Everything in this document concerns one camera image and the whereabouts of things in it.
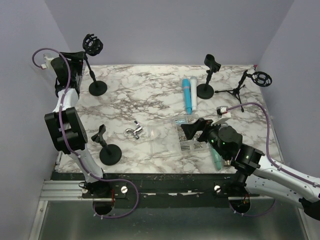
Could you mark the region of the silver glitter microphone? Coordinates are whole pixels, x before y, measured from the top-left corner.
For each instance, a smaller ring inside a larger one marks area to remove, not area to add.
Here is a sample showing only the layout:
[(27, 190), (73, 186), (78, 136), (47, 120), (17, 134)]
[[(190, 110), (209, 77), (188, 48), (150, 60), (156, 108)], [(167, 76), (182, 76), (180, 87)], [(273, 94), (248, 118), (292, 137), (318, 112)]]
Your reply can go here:
[(225, 167), (225, 168), (230, 168), (231, 167), (231, 160), (224, 160), (224, 162), (223, 162), (223, 166)]

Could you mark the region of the white microphone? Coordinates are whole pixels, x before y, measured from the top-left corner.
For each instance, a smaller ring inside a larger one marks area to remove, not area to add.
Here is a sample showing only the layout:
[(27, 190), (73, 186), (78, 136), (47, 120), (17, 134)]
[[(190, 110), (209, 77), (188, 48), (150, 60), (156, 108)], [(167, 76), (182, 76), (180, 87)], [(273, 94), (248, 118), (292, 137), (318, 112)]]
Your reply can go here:
[(189, 80), (190, 83), (190, 97), (191, 97), (191, 109), (193, 112), (197, 110), (197, 83), (198, 80), (195, 76), (192, 76)]

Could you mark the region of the mint green microphone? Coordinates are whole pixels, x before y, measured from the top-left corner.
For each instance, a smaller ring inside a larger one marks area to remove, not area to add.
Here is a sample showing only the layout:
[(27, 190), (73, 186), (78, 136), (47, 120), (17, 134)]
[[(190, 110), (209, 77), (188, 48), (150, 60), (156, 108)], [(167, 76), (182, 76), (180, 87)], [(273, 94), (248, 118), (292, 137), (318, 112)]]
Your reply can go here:
[(212, 161), (216, 169), (220, 171), (222, 169), (222, 158), (213, 147), (210, 147), (210, 150), (211, 150)]

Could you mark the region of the black tripod shock mount stand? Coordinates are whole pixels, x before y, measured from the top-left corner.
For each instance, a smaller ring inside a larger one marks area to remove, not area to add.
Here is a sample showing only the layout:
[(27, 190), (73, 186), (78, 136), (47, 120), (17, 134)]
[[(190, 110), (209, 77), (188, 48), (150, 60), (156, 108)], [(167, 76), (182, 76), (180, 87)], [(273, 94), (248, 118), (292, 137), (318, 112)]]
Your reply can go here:
[(255, 85), (262, 88), (269, 87), (273, 82), (273, 79), (271, 78), (271, 76), (263, 71), (255, 71), (254, 73), (248, 73), (248, 70), (245, 70), (242, 74), (240, 81), (238, 82), (237, 87), (233, 89), (226, 89), (226, 90), (215, 90), (214, 93), (215, 94), (228, 93), (232, 95), (234, 98), (236, 98), (240, 104), (242, 104), (240, 93), (241, 93), (241, 89), (243, 89), (246, 86), (244, 84), (246, 79), (251, 79), (251, 81)]

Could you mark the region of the blue microphone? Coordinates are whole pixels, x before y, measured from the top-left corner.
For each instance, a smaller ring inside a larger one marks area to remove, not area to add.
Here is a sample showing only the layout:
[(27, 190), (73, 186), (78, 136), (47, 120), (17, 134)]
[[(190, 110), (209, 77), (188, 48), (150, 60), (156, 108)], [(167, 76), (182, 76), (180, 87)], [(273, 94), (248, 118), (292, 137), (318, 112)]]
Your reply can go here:
[(191, 102), (191, 91), (190, 81), (187, 78), (182, 80), (182, 89), (185, 103), (185, 110), (188, 115), (192, 114), (192, 102)]

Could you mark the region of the black round base stand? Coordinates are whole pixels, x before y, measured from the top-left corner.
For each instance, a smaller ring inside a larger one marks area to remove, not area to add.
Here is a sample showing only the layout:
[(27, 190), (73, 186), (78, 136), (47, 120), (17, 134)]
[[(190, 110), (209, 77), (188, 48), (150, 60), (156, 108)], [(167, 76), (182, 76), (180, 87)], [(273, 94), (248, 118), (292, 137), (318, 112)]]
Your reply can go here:
[(212, 54), (207, 54), (204, 59), (204, 65), (209, 68), (206, 71), (206, 82), (199, 84), (196, 88), (196, 91), (197, 97), (203, 100), (208, 100), (212, 98), (215, 93), (213, 87), (209, 83), (212, 79), (213, 74), (217, 73), (220, 70), (221, 64), (216, 62), (215, 57)]

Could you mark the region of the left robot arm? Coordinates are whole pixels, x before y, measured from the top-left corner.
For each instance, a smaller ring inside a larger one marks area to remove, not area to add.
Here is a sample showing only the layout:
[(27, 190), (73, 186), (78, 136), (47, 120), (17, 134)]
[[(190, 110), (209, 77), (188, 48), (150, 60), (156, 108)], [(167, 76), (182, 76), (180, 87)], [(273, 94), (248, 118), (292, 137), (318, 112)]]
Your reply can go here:
[(100, 180), (103, 170), (87, 147), (88, 137), (75, 108), (80, 99), (85, 59), (85, 52), (79, 51), (63, 52), (62, 56), (48, 61), (56, 74), (54, 87), (58, 102), (44, 120), (54, 147), (76, 162), (85, 177), (85, 184), (95, 183), (93, 191), (104, 198), (110, 194), (111, 185)]

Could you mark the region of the black clip stand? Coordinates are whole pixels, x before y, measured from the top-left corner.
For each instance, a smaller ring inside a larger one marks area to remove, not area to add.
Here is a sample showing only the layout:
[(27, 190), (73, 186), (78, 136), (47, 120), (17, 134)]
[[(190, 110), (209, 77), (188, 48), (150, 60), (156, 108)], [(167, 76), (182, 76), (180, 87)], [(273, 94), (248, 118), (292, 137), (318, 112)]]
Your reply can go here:
[(122, 158), (122, 150), (115, 144), (107, 144), (103, 134), (106, 132), (104, 124), (99, 126), (98, 132), (91, 137), (91, 140), (101, 145), (99, 153), (100, 161), (106, 166), (117, 164)]

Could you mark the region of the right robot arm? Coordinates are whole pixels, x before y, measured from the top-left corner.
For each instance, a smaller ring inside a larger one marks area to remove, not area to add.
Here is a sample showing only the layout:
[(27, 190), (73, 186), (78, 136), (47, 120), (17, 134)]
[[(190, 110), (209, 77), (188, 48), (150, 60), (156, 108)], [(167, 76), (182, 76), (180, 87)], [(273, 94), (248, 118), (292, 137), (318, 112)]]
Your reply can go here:
[(243, 143), (243, 136), (228, 125), (214, 124), (199, 118), (182, 124), (185, 137), (191, 140), (197, 132), (198, 142), (205, 142), (223, 160), (236, 169), (230, 191), (236, 195), (257, 194), (289, 202), (304, 213), (320, 219), (320, 179), (281, 164), (262, 151)]

